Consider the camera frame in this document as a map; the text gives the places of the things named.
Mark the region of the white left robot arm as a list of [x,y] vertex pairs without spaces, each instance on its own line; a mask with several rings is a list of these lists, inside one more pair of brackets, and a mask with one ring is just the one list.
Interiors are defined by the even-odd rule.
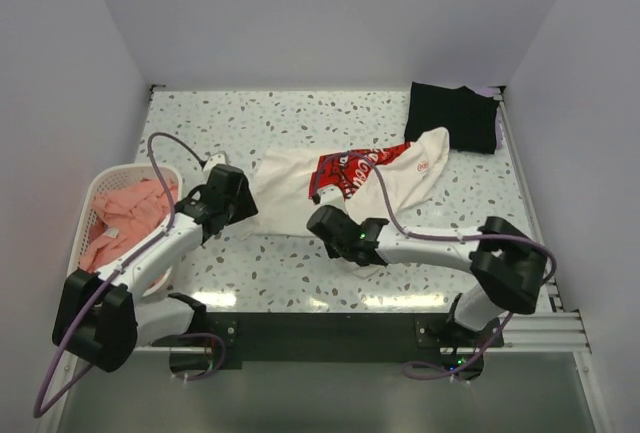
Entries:
[[53,343],[105,372],[119,369],[136,347],[156,340],[200,343],[210,333],[203,303],[180,293],[158,301],[144,295],[183,256],[257,212],[244,172],[214,166],[207,182],[179,201],[174,214],[125,257],[94,273],[78,268],[68,276]]

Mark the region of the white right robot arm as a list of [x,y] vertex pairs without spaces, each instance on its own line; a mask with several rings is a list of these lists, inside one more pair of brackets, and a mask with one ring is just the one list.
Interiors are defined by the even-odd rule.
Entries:
[[489,217],[478,229],[410,231],[392,221],[360,223],[335,206],[321,206],[307,229],[332,258],[360,267],[426,264],[468,273],[477,282],[454,301],[445,322],[448,339],[469,345],[503,313],[531,315],[551,254],[508,221]]

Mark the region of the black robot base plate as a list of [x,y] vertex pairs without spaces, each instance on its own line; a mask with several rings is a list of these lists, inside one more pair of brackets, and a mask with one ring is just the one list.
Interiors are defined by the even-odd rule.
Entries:
[[498,319],[481,332],[455,325],[447,313],[209,313],[200,333],[222,339],[222,367],[248,362],[396,363],[475,379],[490,347],[504,346]]

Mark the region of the white t-shirt red print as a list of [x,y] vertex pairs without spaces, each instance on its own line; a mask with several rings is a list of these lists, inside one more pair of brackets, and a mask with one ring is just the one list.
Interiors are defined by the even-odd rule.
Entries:
[[335,187],[331,202],[360,223],[386,218],[383,177],[395,214],[425,202],[441,176],[450,152],[449,132],[436,128],[418,140],[381,149],[357,149],[348,157],[307,148],[268,150],[250,180],[258,214],[243,221],[238,236],[308,236],[306,223],[317,209],[315,190]]

